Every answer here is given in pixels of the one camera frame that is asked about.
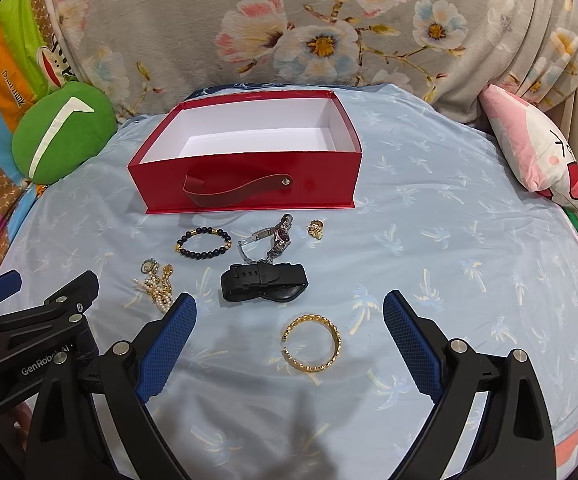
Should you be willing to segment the black smartwatch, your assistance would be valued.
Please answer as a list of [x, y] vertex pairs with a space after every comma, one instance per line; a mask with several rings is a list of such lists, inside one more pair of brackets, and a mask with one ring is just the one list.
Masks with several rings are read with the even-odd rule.
[[221, 275], [223, 298], [228, 302], [265, 299], [283, 304], [295, 300], [307, 286], [301, 264], [233, 264]]

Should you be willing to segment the gold bangle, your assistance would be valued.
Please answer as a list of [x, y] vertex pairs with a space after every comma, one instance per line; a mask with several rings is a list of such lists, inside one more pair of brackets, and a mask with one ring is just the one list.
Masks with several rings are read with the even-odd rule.
[[281, 356], [287, 367], [308, 375], [332, 367], [341, 349], [342, 338], [337, 326], [315, 313], [292, 320], [280, 337]]

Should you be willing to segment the silver metal wristwatch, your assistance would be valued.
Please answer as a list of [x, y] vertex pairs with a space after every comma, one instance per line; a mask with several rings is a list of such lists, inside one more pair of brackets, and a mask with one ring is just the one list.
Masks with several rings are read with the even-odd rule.
[[[283, 214], [275, 226], [264, 228], [252, 233], [244, 240], [239, 240], [238, 250], [242, 260], [248, 264], [265, 262], [272, 264], [291, 245], [290, 230], [293, 223], [292, 214]], [[246, 252], [248, 245], [269, 239], [269, 248], [266, 256], [262, 259], [251, 258]]]

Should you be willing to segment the gold hoop earrings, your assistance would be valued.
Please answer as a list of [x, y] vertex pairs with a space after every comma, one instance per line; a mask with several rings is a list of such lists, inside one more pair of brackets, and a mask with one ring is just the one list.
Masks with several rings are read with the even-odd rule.
[[142, 274], [155, 273], [158, 271], [158, 269], [159, 269], [159, 262], [152, 258], [144, 260], [144, 262], [141, 263], [140, 266], [140, 272]]

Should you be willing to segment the green round cushion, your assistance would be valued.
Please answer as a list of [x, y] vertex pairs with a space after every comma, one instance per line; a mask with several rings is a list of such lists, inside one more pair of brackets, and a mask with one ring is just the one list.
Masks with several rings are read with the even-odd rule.
[[28, 180], [50, 185], [98, 155], [116, 130], [108, 97], [70, 81], [24, 114], [13, 133], [12, 157]]

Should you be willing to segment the red gift box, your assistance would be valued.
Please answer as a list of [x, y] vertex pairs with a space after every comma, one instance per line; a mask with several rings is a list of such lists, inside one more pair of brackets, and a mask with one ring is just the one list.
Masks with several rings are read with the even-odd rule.
[[262, 90], [179, 103], [127, 169], [149, 214], [354, 205], [362, 145], [329, 90]]

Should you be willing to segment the light blue palm bedsheet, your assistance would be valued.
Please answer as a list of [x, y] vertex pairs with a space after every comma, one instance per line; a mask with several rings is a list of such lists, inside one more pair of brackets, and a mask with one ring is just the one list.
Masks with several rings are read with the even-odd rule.
[[[309, 280], [294, 302], [227, 304], [219, 279], [237, 250], [208, 262], [176, 254], [195, 226], [243, 240], [279, 213], [146, 214], [127, 165], [158, 118], [140, 117], [34, 205], [2, 265], [22, 288], [0, 314], [36, 306], [91, 270], [100, 292], [87, 317], [106, 349], [159, 316], [135, 288], [140, 264], [171, 264], [198, 321], [149, 408], [190, 476], [385, 479], [432, 406], [383, 324], [383, 298], [400, 290], [472, 349], [528, 353], [566, 478], [578, 463], [576, 230], [559, 206], [521, 188], [487, 134], [391, 86], [338, 96], [363, 147], [354, 207], [293, 216], [283, 260]], [[280, 337], [311, 313], [337, 326], [342, 349], [308, 375], [287, 367]]]

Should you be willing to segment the grey floral blanket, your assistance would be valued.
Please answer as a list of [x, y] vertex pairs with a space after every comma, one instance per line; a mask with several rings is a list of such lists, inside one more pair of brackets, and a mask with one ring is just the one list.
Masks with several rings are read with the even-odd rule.
[[219, 84], [394, 84], [457, 122], [498, 84], [578, 86], [578, 0], [48, 0], [78, 78], [121, 117]]

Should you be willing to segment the pink cartoon pillow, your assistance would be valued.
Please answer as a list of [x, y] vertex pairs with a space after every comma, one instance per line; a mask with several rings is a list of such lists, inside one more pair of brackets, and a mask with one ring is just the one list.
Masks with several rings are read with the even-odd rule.
[[517, 180], [578, 214], [578, 162], [554, 122], [495, 84], [479, 94], [479, 102]]

